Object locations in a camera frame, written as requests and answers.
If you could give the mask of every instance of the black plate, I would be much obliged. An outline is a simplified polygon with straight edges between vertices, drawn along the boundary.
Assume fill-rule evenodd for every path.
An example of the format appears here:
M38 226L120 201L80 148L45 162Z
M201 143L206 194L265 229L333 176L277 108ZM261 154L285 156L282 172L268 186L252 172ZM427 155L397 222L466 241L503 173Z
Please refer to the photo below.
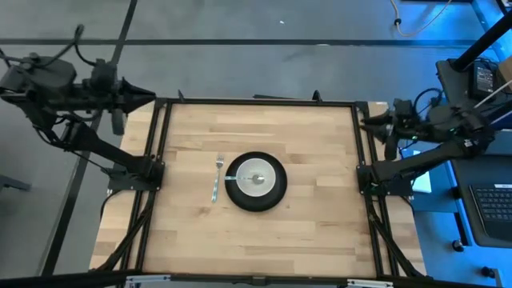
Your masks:
M224 180L224 182L226 184L227 194L230 196L231 201L233 201L234 204L244 210L261 212L276 206L281 201L285 195L288 180L286 178L285 168L281 165L279 160L272 155L263 152L249 152L238 156L238 158L232 161L230 166L227 168L226 176L236 177L236 173L240 165L252 158L265 160L274 168L276 173L275 184L269 193L261 197L252 197L243 193L238 187L236 181Z

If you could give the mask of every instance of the wooden tabletop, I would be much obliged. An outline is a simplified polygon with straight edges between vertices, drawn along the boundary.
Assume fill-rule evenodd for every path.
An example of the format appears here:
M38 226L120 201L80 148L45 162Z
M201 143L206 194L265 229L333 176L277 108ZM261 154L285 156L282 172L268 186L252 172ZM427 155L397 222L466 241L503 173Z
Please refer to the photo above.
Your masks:
M370 103L379 114L385 103ZM152 105L130 114L121 148L142 154ZM363 132L366 161L370 162ZM379 157L383 147L377 143ZM262 151L285 167L288 188L271 210L238 208L219 183L211 202L215 159L224 176L240 154ZM166 174L157 194L144 271L192 274L263 274L375 277L349 108L174 104L163 157ZM91 268L101 265L126 233L134 192L121 192L105 208ZM400 198L387 198L396 243L425 271L414 218ZM132 249L137 253L138 240ZM381 242L385 271L389 272Z

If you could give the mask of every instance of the silver fork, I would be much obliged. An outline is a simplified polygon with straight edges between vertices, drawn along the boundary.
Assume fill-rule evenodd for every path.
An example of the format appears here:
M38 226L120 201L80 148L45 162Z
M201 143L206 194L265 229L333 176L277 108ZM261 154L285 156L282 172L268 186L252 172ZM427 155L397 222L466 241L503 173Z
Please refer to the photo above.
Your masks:
M215 176L214 193L211 196L211 201L213 203L215 203L217 201L218 178L219 178L221 167L223 164L224 164L224 155L219 154L217 156L217 160L215 161L215 165L217 165L217 176Z

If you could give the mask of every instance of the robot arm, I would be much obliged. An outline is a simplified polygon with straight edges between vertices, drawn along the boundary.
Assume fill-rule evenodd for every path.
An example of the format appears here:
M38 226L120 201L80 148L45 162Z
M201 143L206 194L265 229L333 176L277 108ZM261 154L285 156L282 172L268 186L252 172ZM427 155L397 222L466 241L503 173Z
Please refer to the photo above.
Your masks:
M437 106L422 120L411 101L396 99L395 110L363 120L362 129L371 132L386 144L385 161L358 168L362 190L368 186L375 194L400 194L395 191L410 186L411 180L454 158L472 158L480 155L494 140L494 130L489 121L472 107ZM427 152L393 161L397 154L398 140L441 143Z
M125 79L118 80L117 67L111 62L85 60L77 46L82 32L83 26L78 26L74 40L53 57L35 53L25 58L0 55L9 67L0 80L0 98L21 108L48 144L72 153L90 151L113 161L114 168L102 169L110 177L109 188L156 190L162 182L163 163L153 160L150 155L133 156L112 146L86 124L106 110L112 114L114 134L123 135L123 115L154 101L156 95ZM74 83L76 71L73 65L59 59L72 46L81 60L93 67L90 78L81 83ZM77 111L85 111L91 116L80 116ZM66 128L59 137L53 128L63 122L66 122Z

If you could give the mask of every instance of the gray floor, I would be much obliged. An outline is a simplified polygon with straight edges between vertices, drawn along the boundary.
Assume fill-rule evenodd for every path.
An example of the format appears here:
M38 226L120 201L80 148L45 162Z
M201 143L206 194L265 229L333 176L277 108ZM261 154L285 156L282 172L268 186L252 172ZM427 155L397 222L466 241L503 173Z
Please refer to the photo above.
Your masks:
M486 5L494 0L478 0ZM78 23L85 38L114 39L129 0L0 0L0 38L66 38ZM403 29L413 30L442 7L399 2ZM22 22L20 19L31 19ZM129 39L161 38L344 38L400 39L385 0L140 0ZM482 26L469 4L454 3L416 39L477 39ZM52 55L60 46L2 47L6 54ZM161 97L249 98L270 94L308 98L391 102L440 87L437 60L457 57L465 47L376 46L125 46L119 75ZM112 46L84 46L87 58L111 58ZM496 59L492 51L486 56ZM74 53L78 76L89 67ZM0 74L5 67L0 66ZM0 193L0 278L32 276L46 255L76 157L42 143L22 112L0 102L0 173L30 182L30 192ZM120 138L104 116L100 135ZM99 223L107 179L87 168L56 273L86 271ZM214 286L174 284L175 286Z

